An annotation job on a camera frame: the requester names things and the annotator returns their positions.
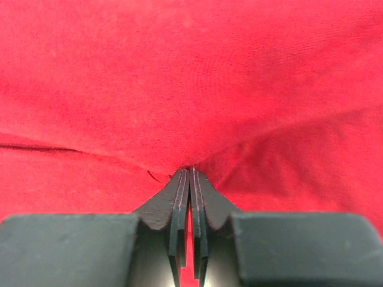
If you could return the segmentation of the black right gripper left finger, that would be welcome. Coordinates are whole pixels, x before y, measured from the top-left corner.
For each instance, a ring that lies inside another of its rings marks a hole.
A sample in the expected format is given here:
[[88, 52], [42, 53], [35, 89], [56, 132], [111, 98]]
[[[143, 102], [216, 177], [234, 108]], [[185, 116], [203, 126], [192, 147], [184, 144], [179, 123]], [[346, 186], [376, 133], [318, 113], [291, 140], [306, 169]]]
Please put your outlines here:
[[189, 172], [131, 213], [19, 214], [1, 222], [2, 286], [179, 286]]

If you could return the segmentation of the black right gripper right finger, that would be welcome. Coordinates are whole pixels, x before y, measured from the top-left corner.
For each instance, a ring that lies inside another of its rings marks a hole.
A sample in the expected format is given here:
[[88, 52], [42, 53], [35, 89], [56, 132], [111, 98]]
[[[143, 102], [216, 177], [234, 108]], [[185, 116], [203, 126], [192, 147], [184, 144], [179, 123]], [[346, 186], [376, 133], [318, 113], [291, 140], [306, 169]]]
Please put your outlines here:
[[382, 240], [363, 216], [245, 212], [190, 171], [200, 286], [381, 286]]

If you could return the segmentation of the bright red t shirt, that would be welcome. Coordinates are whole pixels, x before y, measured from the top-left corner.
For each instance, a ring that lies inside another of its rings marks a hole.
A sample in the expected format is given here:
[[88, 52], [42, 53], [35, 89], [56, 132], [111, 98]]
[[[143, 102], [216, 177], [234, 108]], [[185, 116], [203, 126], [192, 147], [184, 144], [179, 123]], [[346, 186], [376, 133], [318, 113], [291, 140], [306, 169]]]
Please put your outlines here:
[[1, 222], [131, 213], [182, 169], [382, 240], [382, 2], [1, 2]]

